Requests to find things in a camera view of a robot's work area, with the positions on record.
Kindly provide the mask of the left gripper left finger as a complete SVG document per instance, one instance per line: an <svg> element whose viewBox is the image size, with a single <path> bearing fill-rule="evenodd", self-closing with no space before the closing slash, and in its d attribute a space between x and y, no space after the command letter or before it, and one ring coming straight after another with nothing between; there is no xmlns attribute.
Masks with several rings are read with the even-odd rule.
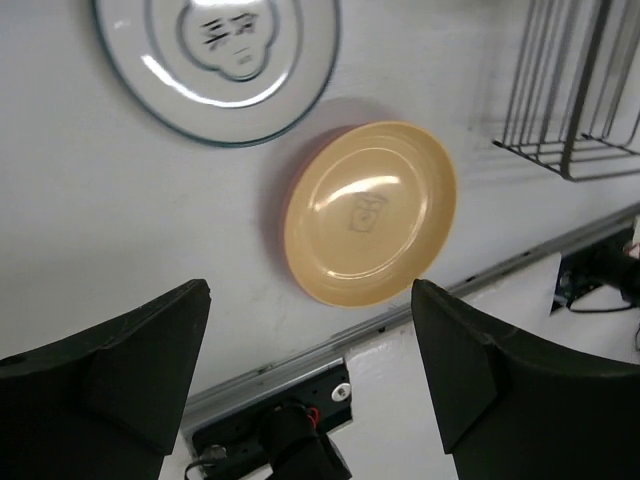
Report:
<svg viewBox="0 0 640 480"><path fill-rule="evenodd" d="M1 361L4 479L156 479L171 455L209 317L190 280Z"/></svg>

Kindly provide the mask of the white plate with dark rim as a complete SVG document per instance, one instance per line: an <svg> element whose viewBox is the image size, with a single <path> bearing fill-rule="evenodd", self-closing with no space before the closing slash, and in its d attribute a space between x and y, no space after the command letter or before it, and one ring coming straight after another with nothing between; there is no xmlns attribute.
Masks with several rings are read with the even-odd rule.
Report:
<svg viewBox="0 0 640 480"><path fill-rule="evenodd" d="M333 75L337 1L94 1L106 59L154 119L242 148L297 126Z"/></svg>

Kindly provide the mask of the orange yellow plate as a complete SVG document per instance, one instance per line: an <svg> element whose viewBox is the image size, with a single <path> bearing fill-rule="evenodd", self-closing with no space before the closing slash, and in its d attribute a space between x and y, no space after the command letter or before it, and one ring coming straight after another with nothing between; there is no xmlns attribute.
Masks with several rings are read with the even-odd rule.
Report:
<svg viewBox="0 0 640 480"><path fill-rule="evenodd" d="M331 130L306 154L283 202L288 271L320 303L384 303L441 253L457 196L454 162L425 128L379 121Z"/></svg>

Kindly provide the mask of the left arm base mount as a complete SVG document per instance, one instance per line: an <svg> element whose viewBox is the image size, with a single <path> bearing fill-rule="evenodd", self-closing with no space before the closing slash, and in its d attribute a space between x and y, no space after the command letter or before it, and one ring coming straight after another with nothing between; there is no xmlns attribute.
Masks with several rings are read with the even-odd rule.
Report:
<svg viewBox="0 0 640 480"><path fill-rule="evenodd" d="M346 363L293 361L247 374L187 403L181 431L187 479L246 479L263 467L272 479L349 479L331 431L353 419Z"/></svg>

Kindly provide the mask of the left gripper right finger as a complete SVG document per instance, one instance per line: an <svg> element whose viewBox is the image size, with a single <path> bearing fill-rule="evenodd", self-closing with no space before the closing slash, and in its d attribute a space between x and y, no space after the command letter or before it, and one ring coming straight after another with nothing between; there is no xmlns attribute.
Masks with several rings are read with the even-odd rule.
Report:
<svg viewBox="0 0 640 480"><path fill-rule="evenodd" d="M635 479L639 369L479 311L427 280L411 311L444 451L461 479Z"/></svg>

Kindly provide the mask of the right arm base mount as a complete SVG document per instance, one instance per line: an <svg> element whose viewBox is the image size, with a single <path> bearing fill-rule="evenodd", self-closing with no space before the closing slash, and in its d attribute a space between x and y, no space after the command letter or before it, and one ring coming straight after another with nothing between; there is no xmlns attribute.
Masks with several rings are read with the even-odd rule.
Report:
<svg viewBox="0 0 640 480"><path fill-rule="evenodd" d="M562 254L549 337L607 359L639 362L639 219L585 237Z"/></svg>

